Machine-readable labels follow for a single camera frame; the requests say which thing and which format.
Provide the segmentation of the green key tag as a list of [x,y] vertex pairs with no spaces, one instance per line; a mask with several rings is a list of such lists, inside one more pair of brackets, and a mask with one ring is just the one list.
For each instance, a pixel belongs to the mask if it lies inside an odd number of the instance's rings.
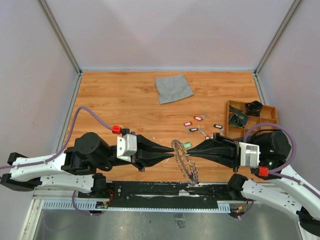
[[193,146],[193,145],[192,145],[191,142],[186,142],[186,143],[183,143],[183,144],[182,144],[182,148],[183,148],[184,150],[190,149],[192,146]]

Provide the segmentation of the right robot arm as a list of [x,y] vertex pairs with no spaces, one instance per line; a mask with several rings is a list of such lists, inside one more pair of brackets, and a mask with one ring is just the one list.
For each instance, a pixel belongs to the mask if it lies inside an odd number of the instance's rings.
[[[320,192],[308,184],[289,164],[294,146],[279,129],[259,130],[251,136],[228,138],[216,133],[187,155],[210,160],[231,168],[234,174],[226,193],[232,200],[258,201],[296,220],[310,234],[320,235]],[[238,174],[240,167],[250,168],[256,177],[283,190],[273,191]]]

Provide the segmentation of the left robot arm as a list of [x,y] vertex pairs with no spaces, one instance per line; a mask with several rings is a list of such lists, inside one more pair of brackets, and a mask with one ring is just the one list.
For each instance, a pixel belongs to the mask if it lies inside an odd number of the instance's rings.
[[26,157],[12,152],[7,161],[10,171],[0,177],[0,184],[17,192],[62,189],[101,198],[109,192],[103,172],[126,165],[143,172],[174,156],[172,148],[128,129],[120,134],[115,145],[109,145],[98,134],[88,132],[60,153]]

